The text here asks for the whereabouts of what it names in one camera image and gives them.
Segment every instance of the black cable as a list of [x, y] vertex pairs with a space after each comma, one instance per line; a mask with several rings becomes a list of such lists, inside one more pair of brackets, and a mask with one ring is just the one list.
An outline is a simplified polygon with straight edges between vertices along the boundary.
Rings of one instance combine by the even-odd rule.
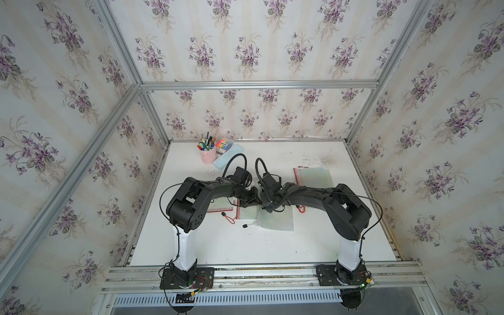
[[238, 154], [235, 154], [230, 160], [229, 162], [227, 162], [227, 165], [226, 165], [226, 168], [224, 168], [224, 173], [222, 174], [222, 177], [226, 177], [226, 172], [227, 172], [227, 168], [229, 167], [229, 165], [231, 164], [231, 162], [237, 157], [237, 156], [242, 156], [243, 159], [245, 160], [245, 167], [244, 169], [247, 170], [247, 157], [243, 154], [243, 153], [238, 153]]

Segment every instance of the wall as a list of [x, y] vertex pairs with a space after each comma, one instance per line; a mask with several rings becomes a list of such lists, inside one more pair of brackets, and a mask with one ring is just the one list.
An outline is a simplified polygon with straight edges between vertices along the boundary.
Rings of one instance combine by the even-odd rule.
[[110, 2], [148, 81], [376, 79], [417, 1]]
[[1, 261], [130, 82], [87, 2], [0, 8]]
[[436, 1], [352, 146], [444, 314], [504, 303], [503, 10]]
[[121, 264], [163, 148], [133, 104], [4, 301], [3, 312], [88, 314], [98, 282]]
[[155, 91], [171, 139], [345, 138], [369, 89]]

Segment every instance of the blue pencil case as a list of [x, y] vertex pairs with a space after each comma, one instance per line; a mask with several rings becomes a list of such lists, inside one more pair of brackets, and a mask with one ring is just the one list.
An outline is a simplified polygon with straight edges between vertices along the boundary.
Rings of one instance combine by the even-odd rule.
[[214, 161], [213, 164], [217, 169], [222, 170], [226, 167], [227, 162], [229, 162], [229, 160], [233, 156], [235, 156], [238, 153], [242, 153], [242, 152], [243, 152], [243, 148], [241, 146], [239, 146], [238, 144], [233, 144], [231, 146], [231, 148], [229, 148], [229, 150], [227, 150], [225, 153], [223, 153], [221, 156], [219, 156], [217, 158], [217, 160]]

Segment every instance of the aluminum rail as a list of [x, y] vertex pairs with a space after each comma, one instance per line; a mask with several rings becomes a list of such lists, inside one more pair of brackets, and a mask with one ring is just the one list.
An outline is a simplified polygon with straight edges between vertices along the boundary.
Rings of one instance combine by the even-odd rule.
[[182, 81], [145, 82], [144, 91], [155, 90], [257, 90], [257, 89], [374, 89], [376, 80], [298, 80], [298, 81]]

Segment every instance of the pen holder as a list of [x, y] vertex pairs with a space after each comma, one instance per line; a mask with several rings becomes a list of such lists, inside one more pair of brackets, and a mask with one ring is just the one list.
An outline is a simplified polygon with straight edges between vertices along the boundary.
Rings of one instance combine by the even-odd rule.
[[201, 154], [201, 160], [205, 164], [212, 164], [213, 161], [215, 161], [217, 159], [217, 148], [216, 147], [214, 147], [210, 151], [201, 151], [201, 150], [198, 150], [198, 151]]

